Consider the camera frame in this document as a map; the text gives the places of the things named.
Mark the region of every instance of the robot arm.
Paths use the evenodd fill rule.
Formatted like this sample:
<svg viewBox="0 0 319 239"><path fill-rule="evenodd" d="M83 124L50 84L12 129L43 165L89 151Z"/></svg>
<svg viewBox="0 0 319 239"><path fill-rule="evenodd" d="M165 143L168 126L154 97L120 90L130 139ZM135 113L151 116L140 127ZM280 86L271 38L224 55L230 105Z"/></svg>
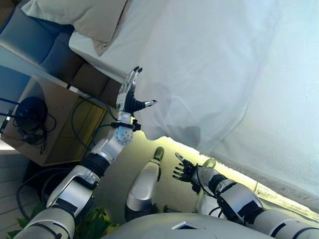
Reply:
<svg viewBox="0 0 319 239"><path fill-rule="evenodd" d="M117 99L117 120L111 123L108 136L98 142L65 179L47 201L47 209L39 213L15 236L16 239L72 239L74 221L80 220L93 203L93 190L122 149L131 142L133 131L139 130L134 112L152 106L156 101L139 102L134 97L136 80L142 68L136 67L127 76Z"/></svg>
<svg viewBox="0 0 319 239"><path fill-rule="evenodd" d="M226 178L213 167L196 168L180 154L176 153L176 156L185 167L179 168L181 173L175 171L180 177L174 178L208 187L228 220L277 239L318 238L318 228L299 222L280 211L266 210L254 192L246 186Z"/></svg>

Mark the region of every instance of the robot finger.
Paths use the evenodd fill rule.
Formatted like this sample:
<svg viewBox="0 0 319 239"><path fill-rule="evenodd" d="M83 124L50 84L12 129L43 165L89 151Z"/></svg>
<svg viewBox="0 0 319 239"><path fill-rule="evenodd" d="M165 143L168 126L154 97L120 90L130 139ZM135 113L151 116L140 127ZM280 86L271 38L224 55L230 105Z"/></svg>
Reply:
<svg viewBox="0 0 319 239"><path fill-rule="evenodd" d="M173 173L176 174L176 175L178 175L178 176L182 176L182 175L183 175L182 173L179 173L179 172L177 172L177 171L175 171L175 170L173 171Z"/></svg>

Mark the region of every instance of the white cloth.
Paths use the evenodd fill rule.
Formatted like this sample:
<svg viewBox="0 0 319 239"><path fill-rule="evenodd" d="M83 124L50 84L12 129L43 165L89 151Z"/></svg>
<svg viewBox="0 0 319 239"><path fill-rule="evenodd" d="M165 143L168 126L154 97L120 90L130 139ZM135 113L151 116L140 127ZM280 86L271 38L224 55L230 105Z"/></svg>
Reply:
<svg viewBox="0 0 319 239"><path fill-rule="evenodd" d="M277 1L231 14L239 2L133 0L101 57L76 32L69 44L119 82L143 66L137 99L159 101L135 114L149 139L170 136L318 211L318 0L284 1L276 29ZM267 11L274 21L262 32ZM218 29L227 38L210 35Z"/></svg>
<svg viewBox="0 0 319 239"><path fill-rule="evenodd" d="M276 192L319 211L319 9L284 5L242 121L208 151Z"/></svg>

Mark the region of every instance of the wooden nightstand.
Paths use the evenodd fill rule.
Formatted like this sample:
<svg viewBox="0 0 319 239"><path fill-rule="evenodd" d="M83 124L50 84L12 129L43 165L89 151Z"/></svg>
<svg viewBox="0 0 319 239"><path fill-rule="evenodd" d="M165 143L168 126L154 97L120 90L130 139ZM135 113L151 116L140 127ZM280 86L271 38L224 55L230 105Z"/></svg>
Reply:
<svg viewBox="0 0 319 239"><path fill-rule="evenodd" d="M41 166L80 161L85 148L75 138L71 128L73 108L83 99L78 94L39 76L32 76L23 91L19 102L26 97L35 96L43 99L48 113L56 119L56 128L47 135L47 145L40 154L39 148L21 141L18 128L11 118L5 127L1 140L15 148ZM81 140L89 145L93 130L99 125L106 110L91 102L82 103L74 114L74 127ZM53 120L46 119L46 127L52 128Z"/></svg>

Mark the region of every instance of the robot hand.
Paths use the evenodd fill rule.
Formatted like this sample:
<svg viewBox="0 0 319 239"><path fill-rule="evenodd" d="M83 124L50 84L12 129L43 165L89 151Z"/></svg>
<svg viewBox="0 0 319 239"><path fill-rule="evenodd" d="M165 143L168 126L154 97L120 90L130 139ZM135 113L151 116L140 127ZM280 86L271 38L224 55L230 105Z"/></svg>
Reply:
<svg viewBox="0 0 319 239"><path fill-rule="evenodd" d="M157 103L156 100L140 102L134 97L134 91L136 81L143 68L139 66L135 67L126 77L124 83L119 91L119 95L116 101L116 108L120 112L127 112L133 114L136 111L142 110L146 107L150 107Z"/></svg>
<svg viewBox="0 0 319 239"><path fill-rule="evenodd" d="M176 170L173 171L173 178L182 182L189 182L192 184L192 190L199 193L201 185L199 183L197 172L202 168L202 166L194 165L179 153L175 153L175 156L181 161L179 167L175 167Z"/></svg>

